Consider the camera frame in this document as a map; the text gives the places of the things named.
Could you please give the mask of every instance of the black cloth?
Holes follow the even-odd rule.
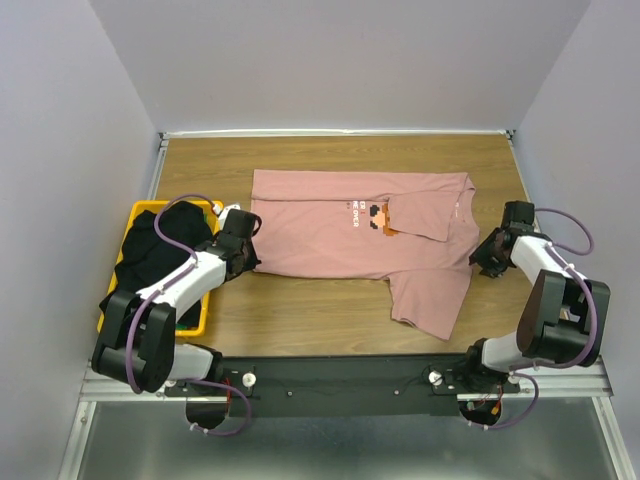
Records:
[[[169,245],[153,229],[155,213],[145,210],[138,215],[127,232],[122,244],[122,261],[115,266],[118,284],[116,290],[137,292],[162,280],[189,258],[189,254]],[[172,205],[160,218],[160,230],[167,237],[191,248],[207,240],[213,233],[207,224],[202,209],[189,202]],[[111,298],[109,294],[100,309],[104,312]],[[200,319],[200,302],[196,302],[179,319],[178,323],[193,328]]]

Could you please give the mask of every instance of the folded shirt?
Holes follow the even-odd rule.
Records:
[[[479,229],[466,173],[256,170],[257,272],[390,282],[394,320],[449,339]]]

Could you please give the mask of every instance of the wooden table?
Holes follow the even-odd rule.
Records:
[[[526,198],[500,135],[172,139],[157,198],[198,192],[249,208],[256,168],[469,172],[481,239],[499,225],[506,201]],[[213,291],[207,332],[195,340],[226,356],[461,352],[514,330],[529,291],[520,271],[491,280],[476,268],[444,342],[391,320],[387,282],[245,273]]]

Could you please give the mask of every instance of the white wall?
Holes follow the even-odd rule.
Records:
[[[0,476],[55,478],[157,135],[86,0],[0,2]]]
[[[594,0],[520,125],[516,154],[539,205],[591,227],[595,252],[576,260],[612,290],[603,353],[613,406],[640,473],[640,3]],[[552,236],[584,240],[542,217]]]
[[[156,127],[516,127],[588,0],[91,0]]]

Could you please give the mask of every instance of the yellow basket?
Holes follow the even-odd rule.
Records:
[[[218,231],[218,217],[216,217],[211,211],[209,202],[206,202],[204,200],[191,200],[190,203],[193,203],[194,205],[197,205],[202,208],[205,216],[207,217],[207,224],[211,228],[211,231],[213,233],[216,233]],[[222,202],[215,201],[215,203],[220,208],[224,207]],[[129,215],[129,221],[127,222],[127,229],[124,232],[125,237],[127,236],[127,232],[129,232],[129,229],[133,225],[133,221],[138,215],[140,215],[145,210],[149,210],[150,212],[153,212],[153,213],[158,213],[160,210],[162,210],[162,207],[164,207],[166,204],[167,204],[167,200],[152,200],[152,201],[143,200],[143,201],[134,203],[133,208],[131,209],[131,215]],[[116,263],[119,263],[121,260],[122,260],[122,248],[118,253],[118,260],[116,261]],[[109,283],[109,290],[107,291],[107,294],[113,292],[117,284],[118,284],[118,280],[116,279],[116,274],[114,273],[111,276],[111,283]],[[204,335],[204,330],[207,325],[207,312],[209,310],[209,295],[210,293],[207,292],[204,295],[204,297],[202,297],[202,302],[201,302],[202,309],[200,311],[200,319],[198,321],[198,326],[196,328],[190,328],[186,330],[176,329],[176,337],[199,337],[201,335]],[[104,314],[100,315],[100,320],[98,321],[98,331],[100,331],[100,329],[102,328],[102,322],[104,322]]]

